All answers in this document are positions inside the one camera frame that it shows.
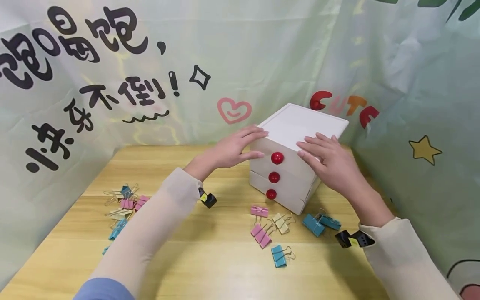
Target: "hand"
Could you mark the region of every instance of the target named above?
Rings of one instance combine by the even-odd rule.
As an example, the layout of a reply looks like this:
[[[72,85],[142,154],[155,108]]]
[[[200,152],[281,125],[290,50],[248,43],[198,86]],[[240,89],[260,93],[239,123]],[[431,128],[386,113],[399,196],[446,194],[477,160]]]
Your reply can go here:
[[[243,127],[195,157],[184,170],[198,180],[204,181],[216,168],[230,168],[249,159],[262,158],[264,154],[260,151],[246,153],[242,151],[251,142],[267,135],[267,131],[256,125]]]
[[[316,137],[306,136],[305,142],[297,142],[297,146],[304,150],[298,155],[312,167],[320,180],[345,198],[352,200],[356,194],[371,189],[353,156],[342,148],[335,136],[329,139],[317,132]]]

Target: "wooden table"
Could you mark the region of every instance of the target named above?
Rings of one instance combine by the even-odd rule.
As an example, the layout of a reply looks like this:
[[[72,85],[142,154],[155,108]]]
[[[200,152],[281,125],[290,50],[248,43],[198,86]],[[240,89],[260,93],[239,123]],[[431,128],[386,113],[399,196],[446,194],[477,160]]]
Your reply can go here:
[[[204,149],[120,150],[0,293],[0,300],[71,299],[110,244],[112,221],[104,214],[116,205],[104,205],[108,197],[103,191],[138,183],[137,193],[151,196],[175,167],[185,166]],[[302,225],[305,214],[315,215],[321,207],[340,220],[342,229],[358,230],[359,220],[345,198],[323,184],[290,225],[291,232],[272,235],[271,245],[290,246],[297,256],[276,269],[270,247],[260,249],[250,235],[255,221],[250,207],[267,206],[270,216],[287,210],[249,185],[248,170],[248,163],[219,169],[205,181],[217,204],[212,209],[197,204],[151,263],[139,299],[387,299],[362,249],[342,249],[335,231],[327,229],[317,238]]]

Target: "exclamation mark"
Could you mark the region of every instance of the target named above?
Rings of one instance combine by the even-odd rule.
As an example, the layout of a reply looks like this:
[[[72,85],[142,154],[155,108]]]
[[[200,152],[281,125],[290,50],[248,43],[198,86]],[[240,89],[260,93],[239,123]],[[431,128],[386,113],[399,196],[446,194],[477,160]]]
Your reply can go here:
[[[177,84],[177,77],[175,76],[175,72],[170,71],[168,72],[168,76],[170,77],[170,84],[172,85],[172,89],[174,90],[173,94],[175,97],[180,96],[180,93],[177,92],[179,89],[179,86]]]

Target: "sleeve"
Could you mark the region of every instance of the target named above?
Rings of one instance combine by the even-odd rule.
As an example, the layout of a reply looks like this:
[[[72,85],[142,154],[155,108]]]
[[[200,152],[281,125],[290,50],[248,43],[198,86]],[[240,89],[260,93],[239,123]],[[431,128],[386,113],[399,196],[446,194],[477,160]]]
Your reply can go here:
[[[74,299],[134,299],[149,262],[193,210],[199,187],[200,181],[181,168],[175,169],[120,232]],[[100,280],[110,285],[102,289]]]
[[[409,220],[395,218],[381,228],[360,224],[360,230],[375,241],[363,249],[390,299],[459,299]]]

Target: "red ball handle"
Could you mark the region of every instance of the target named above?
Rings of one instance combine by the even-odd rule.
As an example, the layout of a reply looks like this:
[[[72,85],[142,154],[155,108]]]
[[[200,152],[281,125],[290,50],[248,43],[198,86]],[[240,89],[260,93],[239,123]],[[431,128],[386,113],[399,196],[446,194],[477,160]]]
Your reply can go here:
[[[283,154],[281,152],[273,152],[272,157],[271,157],[272,162],[276,165],[281,164],[283,162],[284,158],[285,157],[283,156]]]
[[[268,175],[268,180],[270,180],[271,183],[277,183],[280,181],[280,174],[272,172]]]
[[[265,194],[267,195],[267,198],[270,200],[273,200],[276,197],[276,191],[274,189],[269,189]]]

